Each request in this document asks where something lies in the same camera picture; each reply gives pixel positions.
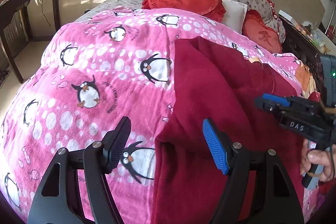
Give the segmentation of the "person right hand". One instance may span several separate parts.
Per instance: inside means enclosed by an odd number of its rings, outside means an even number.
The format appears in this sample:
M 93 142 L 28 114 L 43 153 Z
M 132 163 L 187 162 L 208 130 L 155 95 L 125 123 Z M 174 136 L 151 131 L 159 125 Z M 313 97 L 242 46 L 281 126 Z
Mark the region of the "person right hand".
M 322 165 L 323 171 L 319 176 L 321 182 L 327 182 L 335 178 L 335 144 L 332 146 L 332 156 L 327 151 L 320 150 L 309 150 L 309 141 L 307 139 L 303 140 L 302 150 L 301 150 L 301 164 L 300 164 L 300 175 L 303 175 L 308 170 L 312 164 Z

